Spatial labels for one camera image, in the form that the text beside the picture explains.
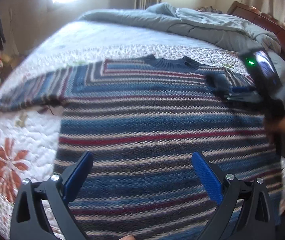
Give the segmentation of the striped knitted sweater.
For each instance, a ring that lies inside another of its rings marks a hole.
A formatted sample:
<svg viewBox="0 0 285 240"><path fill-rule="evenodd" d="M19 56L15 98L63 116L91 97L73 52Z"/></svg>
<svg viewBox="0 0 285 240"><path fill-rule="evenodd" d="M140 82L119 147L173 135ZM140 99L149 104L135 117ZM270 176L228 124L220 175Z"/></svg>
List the striped knitted sweater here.
<svg viewBox="0 0 285 240"><path fill-rule="evenodd" d="M215 210L191 164L194 152L238 179L262 177L280 222L281 164L262 116L227 107L207 85L252 85L248 75L179 60L104 60L17 85L0 111L63 107L55 172L84 151L93 169L70 210L90 239L194 239Z"/></svg>

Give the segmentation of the grey rumpled duvet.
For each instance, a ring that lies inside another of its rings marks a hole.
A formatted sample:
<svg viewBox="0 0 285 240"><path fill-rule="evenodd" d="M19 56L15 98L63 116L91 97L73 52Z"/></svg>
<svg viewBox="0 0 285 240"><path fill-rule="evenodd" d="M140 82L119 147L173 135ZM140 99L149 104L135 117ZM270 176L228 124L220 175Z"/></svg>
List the grey rumpled duvet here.
<svg viewBox="0 0 285 240"><path fill-rule="evenodd" d="M285 61L277 36L243 18L176 8L169 3L139 9L99 9L87 11L78 20L108 22L173 33L209 42L228 51L242 52L262 47L267 50L282 82L285 83Z"/></svg>

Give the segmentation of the white floral quilted bedspread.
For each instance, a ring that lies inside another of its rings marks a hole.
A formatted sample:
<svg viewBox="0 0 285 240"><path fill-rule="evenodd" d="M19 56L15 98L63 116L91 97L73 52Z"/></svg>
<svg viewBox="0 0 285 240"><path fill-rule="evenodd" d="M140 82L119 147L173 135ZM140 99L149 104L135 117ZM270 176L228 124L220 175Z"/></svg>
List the white floral quilted bedspread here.
<svg viewBox="0 0 285 240"><path fill-rule="evenodd" d="M5 81L0 98L40 75L62 68L104 60L179 60L188 57L200 64L223 67L248 75L235 51L173 33L107 22L69 23L42 43ZM10 220L19 187L24 179L47 180L55 172L55 159L63 107L32 106L0 111L0 236L10 237ZM285 210L285 159L281 164L279 215Z"/></svg>

